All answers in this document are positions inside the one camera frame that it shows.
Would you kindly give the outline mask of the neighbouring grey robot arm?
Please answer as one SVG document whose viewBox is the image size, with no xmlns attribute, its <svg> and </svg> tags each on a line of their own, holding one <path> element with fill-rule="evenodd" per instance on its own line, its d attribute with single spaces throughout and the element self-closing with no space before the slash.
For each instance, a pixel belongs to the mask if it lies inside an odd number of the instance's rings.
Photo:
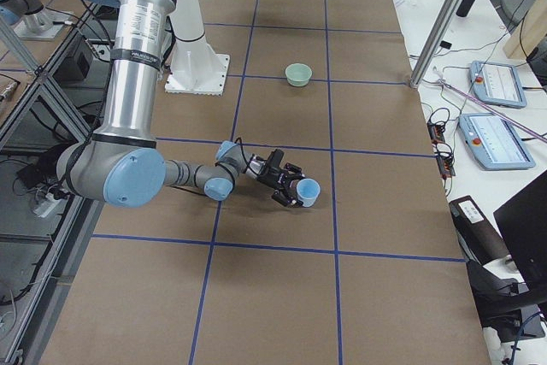
<svg viewBox="0 0 547 365">
<path fill-rule="evenodd" d="M 1 17 L 23 40 L 52 41 L 64 25 L 64 18 L 41 0 L 1 0 Z"/>
</svg>

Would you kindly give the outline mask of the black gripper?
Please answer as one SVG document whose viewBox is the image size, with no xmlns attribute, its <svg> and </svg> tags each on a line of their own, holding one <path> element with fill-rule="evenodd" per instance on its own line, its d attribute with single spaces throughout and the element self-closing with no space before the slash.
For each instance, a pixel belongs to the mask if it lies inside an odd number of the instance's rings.
<svg viewBox="0 0 547 365">
<path fill-rule="evenodd" d="M 281 149 L 275 149 L 265 160 L 256 180 L 276 191 L 272 199 L 284 207 L 298 206 L 298 199 L 292 196 L 289 191 L 295 181 L 303 180 L 304 174 L 299 166 L 286 163 L 281 166 L 285 153 Z"/>
</svg>

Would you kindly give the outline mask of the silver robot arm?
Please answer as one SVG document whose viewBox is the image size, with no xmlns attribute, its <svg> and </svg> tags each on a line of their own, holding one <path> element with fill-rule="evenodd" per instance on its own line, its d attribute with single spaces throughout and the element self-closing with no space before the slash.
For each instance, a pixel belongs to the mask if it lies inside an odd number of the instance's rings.
<svg viewBox="0 0 547 365">
<path fill-rule="evenodd" d="M 79 144 L 66 149 L 56 165 L 60 185 L 72 193 L 117 207 L 148 203 L 165 185 L 195 187 L 221 202 L 237 177 L 246 174 L 273 189 L 273 198 L 299 207 L 303 174 L 283 163 L 283 152 L 261 158 L 241 144 L 222 143 L 215 164 L 167 160 L 156 148 L 150 124 L 163 45 L 174 39 L 171 92 L 221 94 L 229 56 L 209 46 L 198 0 L 87 0 L 119 11 L 103 120 Z"/>
</svg>

